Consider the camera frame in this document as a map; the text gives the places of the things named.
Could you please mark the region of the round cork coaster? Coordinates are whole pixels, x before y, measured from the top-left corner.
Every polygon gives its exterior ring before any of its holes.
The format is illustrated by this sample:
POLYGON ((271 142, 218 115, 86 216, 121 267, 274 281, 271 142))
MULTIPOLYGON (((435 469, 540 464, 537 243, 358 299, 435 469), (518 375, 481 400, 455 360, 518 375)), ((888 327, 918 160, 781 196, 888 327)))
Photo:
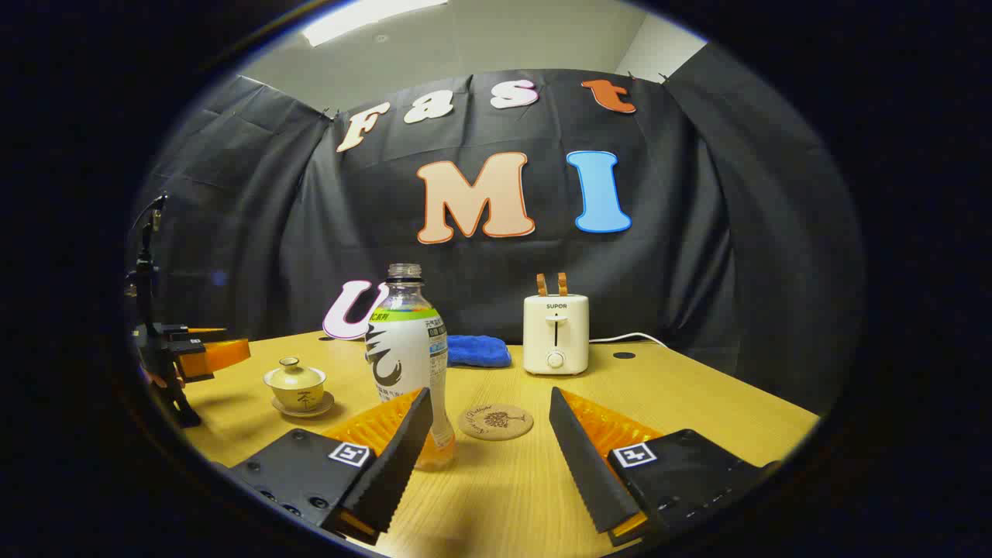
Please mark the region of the round cork coaster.
POLYGON ((483 404, 458 415, 458 427, 468 436, 483 441, 514 440, 534 427, 528 411, 509 404, 483 404))

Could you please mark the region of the yellow ceramic saucer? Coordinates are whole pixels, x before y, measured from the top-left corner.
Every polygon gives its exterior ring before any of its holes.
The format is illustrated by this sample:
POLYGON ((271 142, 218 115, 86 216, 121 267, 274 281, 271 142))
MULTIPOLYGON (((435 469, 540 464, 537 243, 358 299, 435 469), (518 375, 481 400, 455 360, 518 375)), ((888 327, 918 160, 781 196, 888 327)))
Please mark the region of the yellow ceramic saucer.
POLYGON ((304 411, 294 411, 288 409, 286 406, 284 406, 282 402, 280 402, 279 399, 277 399, 276 396, 273 396, 273 398, 270 400, 270 403, 274 408, 276 408, 280 413, 284 415, 297 417, 297 418, 311 418, 311 417, 318 417, 332 410, 333 406, 336 405, 336 399, 334 399, 332 393, 327 392, 325 390, 325 392, 323 392, 322 399, 320 399, 320 402, 318 403, 318 406, 316 406, 311 410, 304 410, 304 411))

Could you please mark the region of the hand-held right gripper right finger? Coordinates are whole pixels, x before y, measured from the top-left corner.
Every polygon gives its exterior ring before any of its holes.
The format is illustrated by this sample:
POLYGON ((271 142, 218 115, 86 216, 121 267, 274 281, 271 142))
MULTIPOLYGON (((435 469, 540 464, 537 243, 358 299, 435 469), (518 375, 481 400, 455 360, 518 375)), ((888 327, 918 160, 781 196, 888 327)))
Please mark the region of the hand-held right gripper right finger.
POLYGON ((780 467, 753 465, 692 429, 660 433, 557 387, 549 423, 595 528, 615 546, 693 529, 780 467))

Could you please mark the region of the blue towel cloth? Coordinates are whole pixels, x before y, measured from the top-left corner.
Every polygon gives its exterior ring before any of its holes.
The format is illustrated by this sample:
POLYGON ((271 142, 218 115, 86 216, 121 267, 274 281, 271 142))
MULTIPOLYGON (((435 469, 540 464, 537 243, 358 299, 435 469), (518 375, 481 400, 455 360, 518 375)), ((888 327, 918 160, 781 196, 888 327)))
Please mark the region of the blue towel cloth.
POLYGON ((502 339, 493 336, 452 335, 449 343, 448 367, 510 367, 512 357, 502 339))

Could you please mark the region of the yellow ceramic teacup lid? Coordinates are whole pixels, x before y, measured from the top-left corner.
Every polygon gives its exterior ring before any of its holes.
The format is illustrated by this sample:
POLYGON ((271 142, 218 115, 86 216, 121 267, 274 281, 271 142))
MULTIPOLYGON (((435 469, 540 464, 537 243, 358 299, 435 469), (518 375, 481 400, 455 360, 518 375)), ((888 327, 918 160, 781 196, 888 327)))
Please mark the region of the yellow ceramic teacup lid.
POLYGON ((307 390, 325 382, 325 372, 302 365, 294 356, 280 358, 279 367, 263 375, 263 383, 278 390, 307 390))

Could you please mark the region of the yellow ceramic teacup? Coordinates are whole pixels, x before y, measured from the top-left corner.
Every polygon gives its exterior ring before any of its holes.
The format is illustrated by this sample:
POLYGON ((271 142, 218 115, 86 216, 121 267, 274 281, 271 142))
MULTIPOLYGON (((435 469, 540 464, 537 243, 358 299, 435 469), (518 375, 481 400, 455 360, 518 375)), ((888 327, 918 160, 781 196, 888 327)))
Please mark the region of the yellow ceramic teacup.
POLYGON ((270 386, 275 403, 284 412, 305 414, 315 412, 325 399, 325 388, 321 384, 312 386, 270 386))

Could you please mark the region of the black backdrop cloth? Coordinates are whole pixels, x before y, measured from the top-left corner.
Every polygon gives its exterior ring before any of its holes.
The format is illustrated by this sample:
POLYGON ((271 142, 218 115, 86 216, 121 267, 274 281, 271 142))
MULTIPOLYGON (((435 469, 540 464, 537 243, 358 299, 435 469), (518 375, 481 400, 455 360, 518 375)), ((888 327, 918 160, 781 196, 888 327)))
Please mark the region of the black backdrop cloth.
POLYGON ((363 141, 247 77, 188 114, 135 206, 166 194, 166 322, 319 329, 347 281, 422 265, 449 332, 518 345, 535 275, 591 335, 644 332, 805 410, 832 407, 863 314, 848 187, 797 111, 709 43, 663 84, 541 68, 379 93, 363 141))

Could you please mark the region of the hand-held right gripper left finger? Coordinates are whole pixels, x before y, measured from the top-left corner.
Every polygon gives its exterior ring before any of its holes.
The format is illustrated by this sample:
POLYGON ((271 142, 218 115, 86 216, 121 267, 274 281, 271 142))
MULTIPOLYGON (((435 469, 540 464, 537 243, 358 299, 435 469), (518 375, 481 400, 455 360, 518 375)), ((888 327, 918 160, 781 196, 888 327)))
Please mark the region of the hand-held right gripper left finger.
POLYGON ((270 508, 373 545, 390 527, 432 421, 431 390, 421 388, 325 434, 293 429, 227 476, 270 508))

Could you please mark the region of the cream white toaster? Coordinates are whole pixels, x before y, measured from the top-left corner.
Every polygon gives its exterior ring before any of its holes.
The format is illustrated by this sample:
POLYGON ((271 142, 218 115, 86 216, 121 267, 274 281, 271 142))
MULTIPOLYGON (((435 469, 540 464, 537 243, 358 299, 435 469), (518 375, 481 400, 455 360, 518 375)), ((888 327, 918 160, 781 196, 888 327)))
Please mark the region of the cream white toaster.
POLYGON ((589 299, 528 296, 523 301, 523 368, 534 375, 578 375, 588 368, 589 299))

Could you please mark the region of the clear plastic water bottle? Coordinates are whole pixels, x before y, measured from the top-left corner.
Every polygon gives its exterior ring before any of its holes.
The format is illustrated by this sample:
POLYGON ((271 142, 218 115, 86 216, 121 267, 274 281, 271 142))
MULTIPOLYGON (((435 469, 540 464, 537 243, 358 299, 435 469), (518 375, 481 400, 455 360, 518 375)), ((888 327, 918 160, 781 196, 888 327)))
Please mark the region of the clear plastic water bottle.
POLYGON ((382 402, 431 391, 432 427, 415 469, 436 472, 453 465, 456 433, 446 406, 449 339, 439 311, 422 295, 422 268, 393 263, 386 298, 372 311, 364 337, 366 360, 382 402))

